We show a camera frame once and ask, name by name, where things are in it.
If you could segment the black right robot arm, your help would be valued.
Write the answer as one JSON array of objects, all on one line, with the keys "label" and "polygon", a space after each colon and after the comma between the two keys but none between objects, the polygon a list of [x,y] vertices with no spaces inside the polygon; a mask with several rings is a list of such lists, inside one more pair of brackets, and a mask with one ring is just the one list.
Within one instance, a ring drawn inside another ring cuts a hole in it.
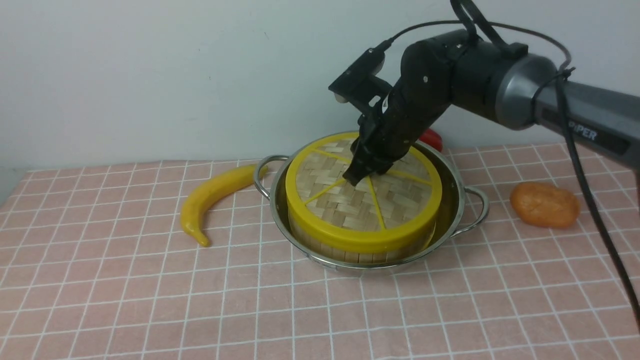
[{"label": "black right robot arm", "polygon": [[359,133],[343,177],[357,185],[384,174],[419,137],[455,106],[510,130],[533,125],[562,133],[567,123],[574,141],[639,171],[639,98],[610,89],[563,82],[567,114],[557,103],[564,73],[524,44],[505,49],[464,29],[422,39],[407,47],[394,85],[377,77],[393,43],[368,48],[329,89],[356,107]]}]

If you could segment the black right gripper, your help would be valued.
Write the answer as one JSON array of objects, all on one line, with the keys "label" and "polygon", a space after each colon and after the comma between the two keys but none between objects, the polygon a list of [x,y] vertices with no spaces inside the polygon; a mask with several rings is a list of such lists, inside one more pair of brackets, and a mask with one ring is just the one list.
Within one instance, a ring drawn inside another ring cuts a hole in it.
[{"label": "black right gripper", "polygon": [[448,76],[410,75],[394,86],[372,76],[366,84],[380,99],[358,120],[352,160],[343,174],[352,186],[369,175],[386,173],[451,104]]}]

